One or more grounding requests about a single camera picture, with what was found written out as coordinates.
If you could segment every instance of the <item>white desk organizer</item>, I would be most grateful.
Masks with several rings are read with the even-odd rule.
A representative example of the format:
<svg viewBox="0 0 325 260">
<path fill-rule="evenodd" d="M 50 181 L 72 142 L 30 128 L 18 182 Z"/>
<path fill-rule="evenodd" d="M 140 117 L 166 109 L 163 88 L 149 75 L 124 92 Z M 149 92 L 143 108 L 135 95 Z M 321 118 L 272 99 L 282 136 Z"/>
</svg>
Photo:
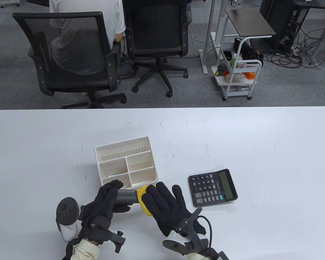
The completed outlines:
<svg viewBox="0 0 325 260">
<path fill-rule="evenodd" d="M 137 189 L 158 181 L 147 136 L 97 146 L 95 156 L 101 185 L 117 179 L 123 182 L 123 189 Z"/>
</svg>

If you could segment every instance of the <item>gray carpet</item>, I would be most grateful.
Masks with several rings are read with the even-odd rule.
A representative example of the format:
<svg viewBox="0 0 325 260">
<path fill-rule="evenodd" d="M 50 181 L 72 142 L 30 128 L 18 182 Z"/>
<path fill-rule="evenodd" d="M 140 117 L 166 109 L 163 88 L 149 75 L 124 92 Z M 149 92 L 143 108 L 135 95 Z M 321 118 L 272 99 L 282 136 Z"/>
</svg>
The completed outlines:
<svg viewBox="0 0 325 260">
<path fill-rule="evenodd" d="M 252 5 L 260 4 L 260 0 L 246 0 L 246 2 Z M 192 2 L 193 22 L 190 24 L 190 29 L 197 39 L 204 40 L 206 37 L 210 5 L 210 0 Z M 53 97 L 48 97 L 38 88 L 34 63 L 27 56 L 29 42 L 12 18 L 12 13 L 47 11 L 47 7 L 29 4 L 25 0 L 21 0 L 20 7 L 10 5 L 0 9 L 0 109 L 57 109 L 62 104 L 84 98 L 82 94 L 72 93 L 55 93 Z M 217 15 L 215 16 L 214 28 L 217 19 Z M 324 26 L 325 10 L 312 10 L 303 28 L 305 31 L 310 31 Z M 234 33 L 233 28 L 230 28 L 229 32 Z M 203 46 L 204 43 L 192 40 L 189 34 L 188 56 L 198 55 L 198 49 Z M 324 55 L 325 47 L 317 58 L 322 58 Z M 222 93 L 215 84 L 212 74 L 202 73 L 199 58 L 170 58 L 168 62 L 185 66 L 189 70 L 188 79 L 184 79 L 182 73 L 167 72 L 167 77 L 174 88 L 171 99 L 165 96 L 167 87 L 158 75 L 148 79 L 140 87 L 139 92 L 134 94 L 131 88 L 145 72 L 144 68 L 140 68 L 134 78 L 123 80 L 116 91 L 125 93 L 128 102 L 126 104 L 115 102 L 106 107 L 325 106 L 325 62 L 321 70 L 286 69 L 265 62 L 253 92 L 253 99 L 248 101 L 246 98 L 237 97 L 229 98 L 226 102 L 222 101 Z M 210 66 L 216 64 L 213 51 L 207 55 L 207 64 L 209 71 Z"/>
</svg>

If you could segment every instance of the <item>chair base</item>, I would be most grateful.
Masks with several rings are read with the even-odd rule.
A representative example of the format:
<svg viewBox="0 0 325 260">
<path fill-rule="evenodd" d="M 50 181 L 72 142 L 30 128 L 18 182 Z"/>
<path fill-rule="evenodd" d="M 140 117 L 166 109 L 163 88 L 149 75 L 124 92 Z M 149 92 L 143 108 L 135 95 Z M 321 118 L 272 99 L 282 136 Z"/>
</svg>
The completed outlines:
<svg viewBox="0 0 325 260">
<path fill-rule="evenodd" d="M 69 108 L 81 108 L 81 107 L 87 107 L 89 109 L 102 109 L 104 108 L 101 104 L 106 102 L 112 102 L 116 100 L 120 100 L 121 103 L 125 104 L 127 102 L 126 95 L 124 93 L 111 95 L 111 96 L 105 96 L 105 97 L 95 97 L 95 92 L 88 92 L 89 100 L 81 100 L 77 101 L 75 103 L 63 105 L 63 109 L 69 109 Z"/>
<path fill-rule="evenodd" d="M 135 62 L 134 67 L 136 70 L 138 69 L 138 66 L 150 68 L 150 71 L 148 71 L 142 78 L 140 78 L 135 86 L 132 88 L 133 93 L 137 93 L 139 91 L 139 85 L 145 82 L 148 78 L 150 78 L 153 74 L 159 73 L 162 79 L 164 80 L 165 84 L 168 87 L 168 92 L 166 93 L 166 96 L 168 98 L 172 97 L 173 91 L 172 86 L 169 82 L 169 80 L 166 77 L 166 74 L 164 70 L 168 71 L 174 71 L 174 72 L 184 72 L 183 77 L 187 78 L 189 76 L 188 69 L 178 66 L 172 66 L 168 64 L 163 64 L 166 61 L 166 58 L 156 58 L 155 64 L 153 63 L 145 63 L 145 62 Z"/>
</svg>

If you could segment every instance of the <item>black office chair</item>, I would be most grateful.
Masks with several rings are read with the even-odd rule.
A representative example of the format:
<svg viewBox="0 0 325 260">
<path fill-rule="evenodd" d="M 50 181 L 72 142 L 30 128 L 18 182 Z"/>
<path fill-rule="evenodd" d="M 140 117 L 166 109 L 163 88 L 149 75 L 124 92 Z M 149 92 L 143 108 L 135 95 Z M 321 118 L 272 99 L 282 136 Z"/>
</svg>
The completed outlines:
<svg viewBox="0 0 325 260">
<path fill-rule="evenodd" d="M 102 12 L 73 12 L 73 13 L 13 13 L 13 18 L 28 37 L 31 47 L 28 56 L 36 66 L 38 85 L 43 94 L 53 96 L 54 92 L 87 92 L 88 100 L 73 104 L 63 105 L 62 108 L 103 108 L 105 102 L 120 100 L 126 103 L 125 94 L 116 94 L 105 97 L 95 97 L 95 91 L 108 89 L 109 92 L 117 89 L 116 70 L 120 62 L 120 44 L 113 44 L 112 50 L 108 43 Z M 51 25 L 51 21 L 68 21 L 68 24 L 77 24 L 77 30 L 84 37 L 80 44 L 85 44 L 88 49 L 94 44 L 100 45 L 106 67 L 97 74 L 80 76 L 60 68 L 51 54 L 51 42 L 61 35 L 61 30 Z M 77 61 L 84 53 L 75 53 Z"/>
<path fill-rule="evenodd" d="M 158 72 L 169 91 L 168 98 L 172 97 L 172 86 L 166 77 L 165 70 L 184 72 L 188 77 L 188 69 L 163 64 L 166 57 L 188 53 L 188 25 L 192 22 L 191 9 L 188 0 L 123 0 L 126 31 L 125 37 L 128 46 L 128 55 L 131 59 L 137 57 L 155 58 L 155 64 L 135 62 L 137 66 L 150 68 L 132 88 L 138 92 L 139 85 L 154 73 Z"/>
</svg>

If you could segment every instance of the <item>orange object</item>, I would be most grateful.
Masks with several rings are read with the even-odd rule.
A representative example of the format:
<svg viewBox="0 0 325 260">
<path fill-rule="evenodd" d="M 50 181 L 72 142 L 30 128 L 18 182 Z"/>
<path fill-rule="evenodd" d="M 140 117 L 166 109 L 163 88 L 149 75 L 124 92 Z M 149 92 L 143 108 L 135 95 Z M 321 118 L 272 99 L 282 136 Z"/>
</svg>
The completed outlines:
<svg viewBox="0 0 325 260">
<path fill-rule="evenodd" d="M 254 79 L 255 78 L 255 74 L 253 72 L 244 72 L 243 73 L 247 79 Z"/>
</svg>

